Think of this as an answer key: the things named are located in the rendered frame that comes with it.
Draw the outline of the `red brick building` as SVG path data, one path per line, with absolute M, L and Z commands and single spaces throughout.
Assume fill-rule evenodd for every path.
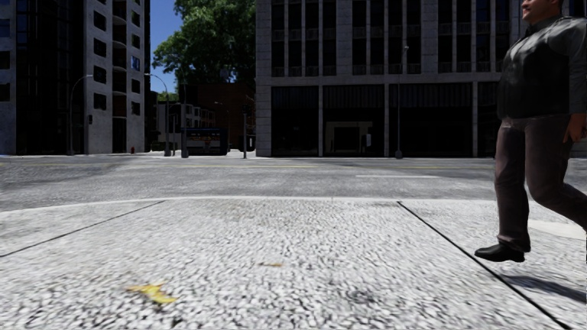
M 247 150 L 255 148 L 255 93 L 244 83 L 224 82 L 186 85 L 186 104 L 213 110 L 216 128 L 225 128 L 230 148 L 241 150 L 243 136 Z

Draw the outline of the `black bus shelter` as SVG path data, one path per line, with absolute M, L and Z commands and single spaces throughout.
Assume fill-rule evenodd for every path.
M 225 128 L 187 128 L 186 148 L 190 156 L 226 155 L 228 135 Z

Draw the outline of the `white low building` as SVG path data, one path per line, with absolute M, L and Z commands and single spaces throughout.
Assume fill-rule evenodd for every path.
M 158 102 L 154 109 L 154 116 L 156 122 L 157 142 L 165 142 L 164 131 L 164 117 L 165 102 Z M 180 139 L 180 114 L 181 104 L 179 102 L 171 102 L 169 105 L 169 137 L 170 142 L 178 142 Z M 199 106 L 186 105 L 186 127 L 187 128 L 215 128 L 216 127 L 216 113 L 213 110 L 202 108 Z

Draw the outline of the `grey pole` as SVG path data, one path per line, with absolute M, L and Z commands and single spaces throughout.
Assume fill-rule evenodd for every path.
M 181 89 L 183 90 L 183 99 L 182 99 L 182 151 L 181 157 L 187 159 L 189 157 L 189 151 L 187 150 L 187 139 L 186 139 L 186 76 L 183 69 L 180 69 L 181 72 Z

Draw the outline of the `grey street lamp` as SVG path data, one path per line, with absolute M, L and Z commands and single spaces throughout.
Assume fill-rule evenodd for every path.
M 164 89 L 166 92 L 165 113 L 164 113 L 164 117 L 165 117 L 165 121 L 164 121 L 164 131 L 165 131 L 164 156 L 170 157 L 171 151 L 170 151 L 170 146 L 169 146 L 169 128 L 168 128 L 168 123 L 169 123 L 169 92 L 168 92 L 167 84 L 157 74 L 144 73 L 144 76 L 154 77 L 154 78 L 158 79 L 164 85 Z
M 403 152 L 401 150 L 401 77 L 404 73 L 404 56 L 408 50 L 409 47 L 404 46 L 401 53 L 400 72 L 397 75 L 397 149 L 394 156 L 398 160 L 403 158 Z
M 67 155 L 73 156 L 73 97 L 76 87 L 79 83 L 85 79 L 92 78 L 93 74 L 86 74 L 80 77 L 71 87 L 70 89 L 70 96 L 69 96 L 69 110 L 68 110 L 68 148 L 67 148 Z

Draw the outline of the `pale concrete building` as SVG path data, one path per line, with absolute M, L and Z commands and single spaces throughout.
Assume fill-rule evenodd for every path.
M 394 157 L 408 46 L 403 157 L 492 157 L 521 1 L 256 0 L 256 153 Z M 563 11 L 587 16 L 587 0 Z

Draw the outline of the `trees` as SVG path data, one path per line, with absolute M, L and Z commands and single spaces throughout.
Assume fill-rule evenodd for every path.
M 255 87 L 255 0 L 174 0 L 182 21 L 153 66 L 190 84 L 233 79 Z

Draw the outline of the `grey concrete building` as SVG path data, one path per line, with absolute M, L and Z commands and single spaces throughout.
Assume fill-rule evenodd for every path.
M 0 0 L 0 155 L 143 152 L 150 0 Z

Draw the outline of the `person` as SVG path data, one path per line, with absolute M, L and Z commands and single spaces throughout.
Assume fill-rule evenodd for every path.
M 495 152 L 498 242 L 475 252 L 484 260 L 524 260 L 530 201 L 587 231 L 587 194 L 564 180 L 572 146 L 587 138 L 587 18 L 564 16 L 563 1 L 523 0 L 527 29 L 503 59 Z

